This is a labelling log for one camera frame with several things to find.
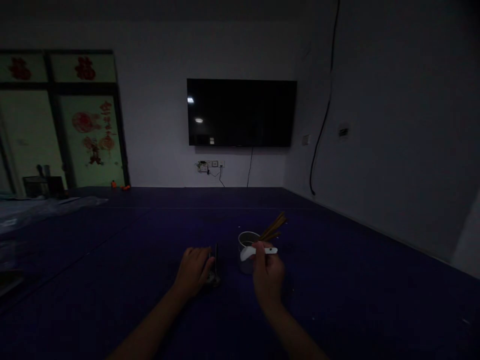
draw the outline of electrical cable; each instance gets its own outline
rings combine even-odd
[[[249,187],[250,182],[250,170],[252,170],[252,158],[254,156],[254,147],[251,147],[251,155],[250,155],[250,168],[248,169],[248,178],[246,179],[246,187]]]
[[[216,178],[218,175],[220,175],[220,173],[217,172],[216,175],[213,175],[212,172],[210,171],[210,172],[208,173],[208,175],[212,175],[214,178]]]
[[[222,167],[220,167],[220,177],[218,178],[218,180],[220,180],[223,187],[225,187],[224,183],[222,182]]]
[[[315,157],[317,155],[317,150],[320,143],[320,138],[322,137],[322,133],[324,132],[325,122],[327,121],[327,117],[329,115],[330,109],[330,102],[332,101],[332,74],[334,69],[334,50],[335,50],[335,35],[337,34],[337,22],[339,20],[339,11],[340,11],[340,0],[337,0],[336,6],[336,14],[335,14],[335,23],[333,24],[333,36],[331,37],[331,54],[330,54],[330,91],[328,93],[328,103],[326,104],[326,111],[325,116],[323,117],[323,123],[321,124],[320,133],[318,134],[318,139],[316,140],[315,150],[313,151],[313,158],[311,159],[311,166],[310,166],[310,191],[313,196],[315,196],[315,191],[312,187],[312,174],[314,172],[314,164],[315,164]]]

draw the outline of human hand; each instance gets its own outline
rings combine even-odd
[[[272,247],[272,244],[257,241],[252,246],[256,249],[253,286],[258,303],[263,310],[281,305],[282,283],[285,276],[284,263],[277,254],[265,256],[265,248]]]
[[[185,250],[175,283],[171,287],[171,291],[181,300],[187,301],[197,295],[207,281],[210,268],[215,262],[214,257],[207,260],[210,251],[210,247],[189,247]]]

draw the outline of wooden chopsticks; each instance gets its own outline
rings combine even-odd
[[[258,241],[269,241],[279,236],[281,232],[276,232],[276,230],[281,227],[286,221],[287,218],[285,217],[285,212],[282,211],[280,215],[278,215],[278,217],[275,219],[275,221],[272,222],[270,226],[267,227],[266,230],[261,234],[261,236],[258,238]]]

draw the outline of television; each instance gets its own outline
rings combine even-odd
[[[289,147],[296,81],[187,79],[189,144]]]

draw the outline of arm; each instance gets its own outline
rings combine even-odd
[[[207,260],[210,248],[189,247],[183,254],[180,268],[171,289],[135,330],[115,349],[108,360],[149,360],[187,301],[207,281],[214,257]]]
[[[262,241],[256,248],[253,284],[258,303],[291,359],[328,360],[325,353],[285,309],[281,301],[285,267],[278,255],[265,256]]]

